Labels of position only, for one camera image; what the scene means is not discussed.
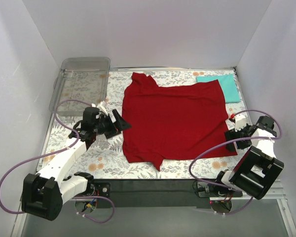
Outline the red t shirt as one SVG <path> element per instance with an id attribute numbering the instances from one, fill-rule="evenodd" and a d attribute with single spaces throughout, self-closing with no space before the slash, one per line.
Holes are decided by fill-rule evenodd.
<path id="1" fill-rule="evenodd" d="M 132 126 L 123 132 L 128 162 L 160 169 L 165 159 L 236 155 L 225 146 L 228 113 L 217 80 L 162 87 L 145 74 L 133 73 L 131 79 L 122 104 L 122 117 Z"/>

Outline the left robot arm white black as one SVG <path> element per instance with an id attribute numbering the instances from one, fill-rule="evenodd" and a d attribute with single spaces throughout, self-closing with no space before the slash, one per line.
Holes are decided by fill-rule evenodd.
<path id="1" fill-rule="evenodd" d="M 131 128 L 116 109 L 112 113 L 115 121 L 103 109 L 85 108 L 82 120 L 73 126 L 65 142 L 64 151 L 36 174 L 28 174 L 24 178 L 21 198 L 23 212 L 52 221 L 58 217 L 67 201 L 79 195 L 85 198 L 95 192 L 93 175 L 77 172 L 68 178 L 66 174 L 98 135 L 109 139 Z"/>

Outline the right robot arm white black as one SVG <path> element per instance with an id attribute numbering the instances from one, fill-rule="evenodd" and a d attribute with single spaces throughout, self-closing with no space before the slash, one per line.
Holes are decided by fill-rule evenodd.
<path id="1" fill-rule="evenodd" d="M 225 132 L 227 141 L 249 137 L 249 140 L 228 144 L 229 151 L 248 149 L 233 170 L 221 171 L 217 182 L 232 189 L 246 192 L 255 199 L 262 199 L 284 168 L 284 163 L 274 153 L 274 119 L 259 117 L 256 124 L 249 125 L 244 115 L 232 116 L 235 127 Z"/>

